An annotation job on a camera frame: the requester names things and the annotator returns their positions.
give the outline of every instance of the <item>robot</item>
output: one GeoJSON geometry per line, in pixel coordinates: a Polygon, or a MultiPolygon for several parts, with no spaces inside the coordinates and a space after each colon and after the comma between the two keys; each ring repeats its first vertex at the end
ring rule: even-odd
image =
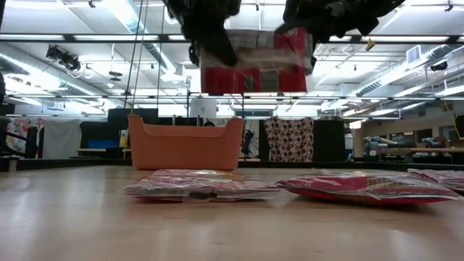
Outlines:
{"type": "MultiPolygon", "coordinates": [[[[368,35],[378,18],[387,15],[405,0],[287,0],[283,21],[275,32],[283,34],[305,28],[312,34],[313,49],[331,36],[343,37],[358,29],[368,35]]],[[[234,66],[238,59],[224,28],[227,18],[240,12],[241,0],[163,0],[168,14],[177,19],[182,34],[191,40],[189,56],[198,66],[201,49],[217,57],[224,65],[234,66]]]]}

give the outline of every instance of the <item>snack package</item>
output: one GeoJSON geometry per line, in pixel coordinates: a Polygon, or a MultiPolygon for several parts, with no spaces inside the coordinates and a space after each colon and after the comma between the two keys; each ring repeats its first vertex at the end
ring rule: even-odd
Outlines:
{"type": "Polygon", "coordinates": [[[256,30],[230,30],[229,39],[239,63],[223,65],[202,51],[202,93],[307,92],[312,73],[312,36],[297,28],[285,35],[256,30]]]}
{"type": "Polygon", "coordinates": [[[122,188],[136,198],[168,201],[269,199],[280,189],[243,174],[217,170],[157,170],[122,188]]]}
{"type": "Polygon", "coordinates": [[[407,170],[409,173],[419,175],[437,182],[460,194],[464,193],[464,171],[462,170],[407,170]]]}
{"type": "Polygon", "coordinates": [[[345,173],[323,170],[287,178],[278,188],[327,200],[350,200],[368,204],[423,204],[461,199],[438,183],[408,173],[345,173]]]}

